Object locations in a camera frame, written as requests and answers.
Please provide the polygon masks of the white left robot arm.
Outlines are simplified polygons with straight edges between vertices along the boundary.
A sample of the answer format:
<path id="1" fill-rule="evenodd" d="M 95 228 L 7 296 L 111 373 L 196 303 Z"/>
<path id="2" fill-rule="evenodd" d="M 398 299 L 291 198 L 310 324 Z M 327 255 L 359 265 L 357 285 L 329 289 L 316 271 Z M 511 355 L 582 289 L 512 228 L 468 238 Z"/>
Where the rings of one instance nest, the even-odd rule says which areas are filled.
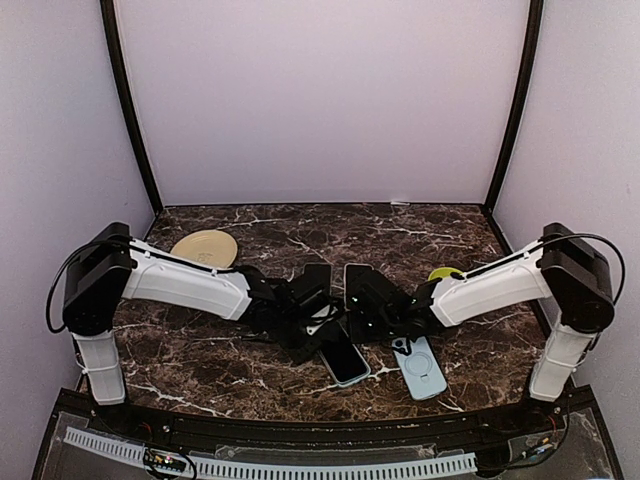
<path id="1" fill-rule="evenodd" d="M 70 332 L 101 417 L 120 436 L 141 427 L 130 406 L 114 336 L 123 299 L 151 300 L 213 314 L 248 326 L 276 342 L 296 364 L 336 339 L 345 312 L 330 292 L 332 268 L 311 264 L 292 280 L 270 278 L 241 265 L 218 269 L 163 252 L 113 222 L 73 251 L 52 284 L 64 287 L 62 324 Z"/>

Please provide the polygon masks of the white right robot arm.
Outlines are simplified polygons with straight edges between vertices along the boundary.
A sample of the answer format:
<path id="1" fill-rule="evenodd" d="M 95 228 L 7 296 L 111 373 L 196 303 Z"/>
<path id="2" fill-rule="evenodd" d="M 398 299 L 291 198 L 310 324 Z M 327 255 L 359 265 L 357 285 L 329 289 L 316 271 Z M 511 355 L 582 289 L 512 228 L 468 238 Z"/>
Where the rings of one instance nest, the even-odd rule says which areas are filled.
<path id="1" fill-rule="evenodd" d="M 623 292 L 614 287 L 607 258 L 591 246 L 608 239 L 574 233 L 561 223 L 497 261 L 467 272 L 432 273 L 412 294 L 369 265 L 344 271 L 349 336 L 356 344 L 390 341 L 414 400 L 443 393 L 447 382 L 428 338 L 480 315 L 539 299 L 553 299 L 559 316 L 529 376 L 528 397 L 510 413 L 521 434 L 534 432 L 601 333 L 613 322 Z"/>

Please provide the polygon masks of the purple-edged black phone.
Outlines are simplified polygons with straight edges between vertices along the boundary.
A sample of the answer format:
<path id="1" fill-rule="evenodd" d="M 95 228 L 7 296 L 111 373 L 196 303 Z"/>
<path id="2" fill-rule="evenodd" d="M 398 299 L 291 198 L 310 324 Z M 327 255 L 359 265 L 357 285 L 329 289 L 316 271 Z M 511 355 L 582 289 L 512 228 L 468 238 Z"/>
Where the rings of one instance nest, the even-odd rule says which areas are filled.
<path id="1" fill-rule="evenodd" d="M 331 295 L 332 266 L 330 264 L 306 264 L 302 274 L 302 291 L 306 296 Z"/>

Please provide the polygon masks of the black phone light-blue edge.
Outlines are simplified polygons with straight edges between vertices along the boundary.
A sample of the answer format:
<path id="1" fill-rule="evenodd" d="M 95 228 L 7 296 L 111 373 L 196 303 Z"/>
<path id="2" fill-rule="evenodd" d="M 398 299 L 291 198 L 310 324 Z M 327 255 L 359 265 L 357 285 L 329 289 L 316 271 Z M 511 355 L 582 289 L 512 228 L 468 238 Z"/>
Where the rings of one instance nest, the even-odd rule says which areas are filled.
<path id="1" fill-rule="evenodd" d="M 344 283 L 344 300 L 346 303 L 352 301 L 352 298 L 358 290 L 358 279 L 366 273 L 373 270 L 371 265 L 349 263 L 345 265 L 343 283 Z"/>

